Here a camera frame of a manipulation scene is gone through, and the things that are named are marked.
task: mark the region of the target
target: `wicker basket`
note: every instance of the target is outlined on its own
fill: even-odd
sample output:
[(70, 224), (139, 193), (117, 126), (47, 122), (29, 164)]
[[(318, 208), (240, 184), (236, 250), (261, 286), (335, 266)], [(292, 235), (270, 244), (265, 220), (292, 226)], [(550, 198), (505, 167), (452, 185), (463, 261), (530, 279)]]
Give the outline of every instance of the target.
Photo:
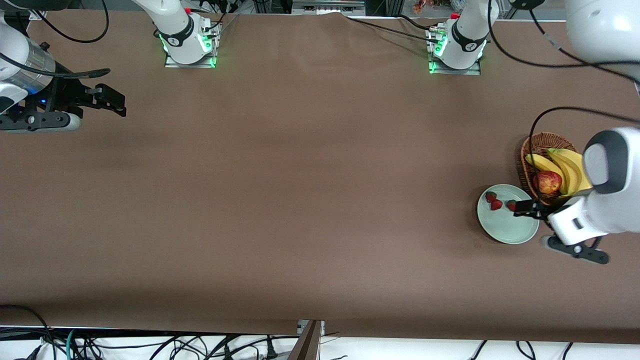
[[(560, 135), (554, 133), (539, 133), (533, 135), (533, 153), (542, 155), (545, 158), (551, 160), (549, 155), (547, 154), (547, 149), (569, 149), (573, 151), (577, 151), (575, 146), (569, 142), (569, 140), (563, 138)], [(529, 137), (522, 144), (522, 148), (520, 149), (520, 163), (518, 169), (518, 175), (520, 178), (520, 184), (522, 188), (529, 194), (533, 199), (537, 198), (536, 190), (533, 187), (533, 177), (535, 176), (533, 167), (531, 164), (524, 159), (525, 156), (529, 154)], [(560, 196), (560, 192), (554, 192), (550, 194), (542, 194), (542, 203), (545, 205), (551, 205), (558, 197)]]

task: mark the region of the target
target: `brown tablecloth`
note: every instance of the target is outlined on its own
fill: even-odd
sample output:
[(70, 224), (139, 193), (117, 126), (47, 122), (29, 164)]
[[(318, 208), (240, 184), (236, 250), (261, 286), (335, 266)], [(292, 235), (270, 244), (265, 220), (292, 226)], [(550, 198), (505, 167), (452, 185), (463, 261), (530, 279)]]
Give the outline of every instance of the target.
[[(144, 13), (110, 17), (96, 44), (30, 31), (72, 70), (112, 68), (84, 82), (125, 94), (129, 114), (0, 134), (2, 302), (52, 325), (276, 333), (321, 318), (344, 336), (640, 342), (639, 235), (606, 237), (597, 266), (539, 236), (497, 243), (475, 215), (485, 188), (518, 184), (537, 114), (638, 115), (631, 84), (493, 44), (481, 76), (429, 74), (424, 42), (339, 14), (243, 15), (218, 68), (165, 69)], [(50, 14), (81, 38), (102, 18)], [(531, 23), (495, 30), (518, 56), (568, 61)], [(617, 125), (554, 113), (540, 131), (582, 148)]]

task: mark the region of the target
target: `banana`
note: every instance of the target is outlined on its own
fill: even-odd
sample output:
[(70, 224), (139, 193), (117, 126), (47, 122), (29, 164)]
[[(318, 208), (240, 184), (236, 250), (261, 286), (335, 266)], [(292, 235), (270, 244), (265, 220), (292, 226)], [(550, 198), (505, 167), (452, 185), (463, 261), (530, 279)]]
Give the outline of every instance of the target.
[[(531, 154), (528, 154), (527, 156), (525, 156), (524, 160), (527, 160), (528, 163), (533, 165), (531, 161)], [(562, 178), (562, 184), (560, 185), (560, 187), (564, 186), (564, 174), (556, 164), (552, 163), (549, 159), (545, 158), (544, 156), (540, 156), (538, 154), (533, 154), (533, 160), (536, 163), (536, 168), (538, 168), (538, 170), (553, 171), (556, 174), (560, 175), (560, 177)]]
[(575, 151), (571, 151), (569, 149), (554, 149), (552, 152), (554, 154), (564, 156), (566, 159), (568, 159), (578, 167), (578, 170), (580, 171), (580, 176), (582, 177), (582, 181), (580, 182), (580, 186), (578, 190), (590, 189), (592, 187), (591, 183), (589, 182), (589, 177), (584, 172), (582, 155), (578, 154)]
[(580, 188), (580, 184), (582, 183), (582, 172), (572, 160), (562, 154), (557, 154), (556, 150), (557, 149), (549, 149), (547, 150), (547, 154), (564, 174), (566, 186), (560, 186), (560, 193), (563, 195), (571, 195), (577, 192)]

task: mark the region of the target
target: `apple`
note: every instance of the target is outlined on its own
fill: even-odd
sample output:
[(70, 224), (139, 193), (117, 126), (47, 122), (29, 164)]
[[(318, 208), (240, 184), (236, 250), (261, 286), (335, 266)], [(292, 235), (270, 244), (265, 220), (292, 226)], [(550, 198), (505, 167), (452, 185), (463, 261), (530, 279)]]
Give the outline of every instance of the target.
[(562, 177), (553, 171), (539, 171), (538, 177), (533, 178), (533, 186), (537, 187), (541, 193), (553, 193), (560, 190)]

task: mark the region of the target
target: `light green plate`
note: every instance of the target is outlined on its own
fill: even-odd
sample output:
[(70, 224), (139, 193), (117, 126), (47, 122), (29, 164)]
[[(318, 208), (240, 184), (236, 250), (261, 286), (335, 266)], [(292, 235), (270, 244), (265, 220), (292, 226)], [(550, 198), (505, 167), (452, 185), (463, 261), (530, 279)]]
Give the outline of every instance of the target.
[[(495, 192), (502, 201), (502, 207), (492, 211), (484, 194)], [(492, 238), (505, 244), (521, 244), (529, 241), (537, 232), (540, 221), (529, 217), (514, 217), (507, 208), (509, 200), (529, 200), (531, 197), (521, 188), (513, 185), (498, 184), (482, 192), (478, 200), (478, 220)]]

